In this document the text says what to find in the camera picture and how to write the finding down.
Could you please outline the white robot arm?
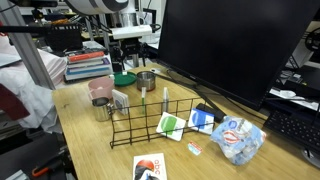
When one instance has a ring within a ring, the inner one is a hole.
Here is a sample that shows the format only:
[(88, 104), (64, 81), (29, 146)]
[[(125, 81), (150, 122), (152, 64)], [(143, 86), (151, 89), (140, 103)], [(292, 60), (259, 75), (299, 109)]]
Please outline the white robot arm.
[[(135, 9), (135, 0), (65, 0), (66, 4), (77, 14), (83, 16), (98, 15), (102, 26), (107, 30), (104, 34), (105, 45), (110, 42), (109, 35), (120, 41), (120, 63), (128, 56), (133, 57), (133, 67), (139, 66), (139, 58), (145, 62), (139, 38), (152, 33), (150, 25), (141, 23), (139, 13)], [(106, 14), (119, 19), (120, 27), (108, 27)]]

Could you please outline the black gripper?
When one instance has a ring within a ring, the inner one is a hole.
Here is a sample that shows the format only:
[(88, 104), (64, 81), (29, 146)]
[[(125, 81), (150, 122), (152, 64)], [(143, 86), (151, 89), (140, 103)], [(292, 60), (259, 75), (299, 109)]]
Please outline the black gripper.
[(121, 41), (121, 49), (119, 47), (112, 47), (110, 49), (111, 62), (114, 72), (121, 72), (124, 70), (123, 60), (124, 54), (138, 54), (142, 58), (143, 66), (146, 66), (146, 58), (148, 57), (147, 43), (141, 43), (137, 38), (128, 38)]

